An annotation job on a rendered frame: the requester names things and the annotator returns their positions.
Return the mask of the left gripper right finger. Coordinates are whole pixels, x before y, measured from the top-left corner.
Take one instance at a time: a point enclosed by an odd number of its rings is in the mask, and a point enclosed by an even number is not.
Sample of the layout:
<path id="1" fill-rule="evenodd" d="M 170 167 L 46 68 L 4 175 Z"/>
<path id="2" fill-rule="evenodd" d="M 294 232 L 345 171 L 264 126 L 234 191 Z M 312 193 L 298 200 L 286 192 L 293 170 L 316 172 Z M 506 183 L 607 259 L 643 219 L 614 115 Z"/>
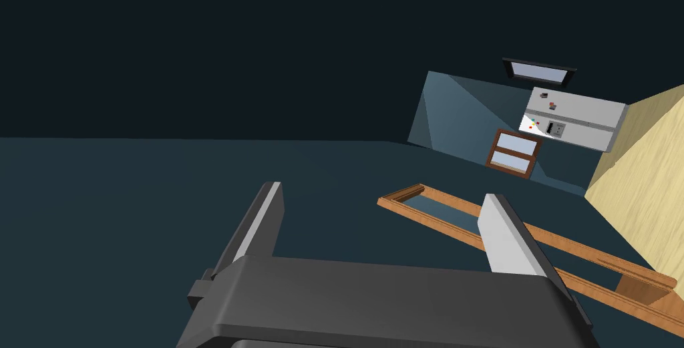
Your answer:
<path id="1" fill-rule="evenodd" d="M 491 271 L 545 277 L 570 298 L 560 274 L 504 195 L 485 195 L 478 229 Z"/>

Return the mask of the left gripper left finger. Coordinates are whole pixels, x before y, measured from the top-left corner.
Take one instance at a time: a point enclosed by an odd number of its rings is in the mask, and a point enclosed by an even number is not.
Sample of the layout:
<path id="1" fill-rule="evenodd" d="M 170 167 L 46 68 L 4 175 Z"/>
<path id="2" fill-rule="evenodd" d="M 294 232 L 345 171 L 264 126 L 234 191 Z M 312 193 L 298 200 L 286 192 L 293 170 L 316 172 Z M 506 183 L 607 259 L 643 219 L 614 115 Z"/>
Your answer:
<path id="1" fill-rule="evenodd" d="M 219 258 L 216 277 L 244 256 L 272 256 L 285 213 L 281 182 L 265 182 Z"/>

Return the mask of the brown framed window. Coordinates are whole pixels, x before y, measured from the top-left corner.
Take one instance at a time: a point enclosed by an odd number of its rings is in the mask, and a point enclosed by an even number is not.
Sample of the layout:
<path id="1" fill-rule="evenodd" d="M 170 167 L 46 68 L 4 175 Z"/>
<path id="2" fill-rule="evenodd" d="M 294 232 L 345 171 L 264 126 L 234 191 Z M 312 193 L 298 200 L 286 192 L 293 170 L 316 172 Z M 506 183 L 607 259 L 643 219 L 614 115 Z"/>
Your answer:
<path id="1" fill-rule="evenodd" d="M 541 138 L 498 128 L 484 165 L 529 180 L 541 144 Z"/>

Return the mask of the grey refrigerator with magnets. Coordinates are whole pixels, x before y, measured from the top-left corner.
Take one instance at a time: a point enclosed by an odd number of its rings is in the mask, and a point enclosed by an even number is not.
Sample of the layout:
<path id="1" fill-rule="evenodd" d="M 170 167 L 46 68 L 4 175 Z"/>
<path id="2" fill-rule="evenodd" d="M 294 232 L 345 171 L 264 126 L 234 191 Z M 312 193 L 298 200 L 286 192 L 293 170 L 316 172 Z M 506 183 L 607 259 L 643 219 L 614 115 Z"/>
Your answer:
<path id="1" fill-rule="evenodd" d="M 627 104 L 534 88 L 519 130 L 608 153 L 628 109 Z"/>

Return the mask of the black framed window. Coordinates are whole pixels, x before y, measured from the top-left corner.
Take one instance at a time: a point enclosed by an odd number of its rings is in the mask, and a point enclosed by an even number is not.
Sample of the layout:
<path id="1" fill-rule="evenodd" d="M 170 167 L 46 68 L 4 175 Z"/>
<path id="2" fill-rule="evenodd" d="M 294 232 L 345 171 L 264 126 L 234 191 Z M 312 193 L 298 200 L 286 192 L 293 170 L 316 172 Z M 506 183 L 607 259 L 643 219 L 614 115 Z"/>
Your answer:
<path id="1" fill-rule="evenodd" d="M 506 75 L 510 79 L 523 79 L 566 88 L 576 73 L 575 68 L 547 65 L 531 61 L 502 58 Z"/>

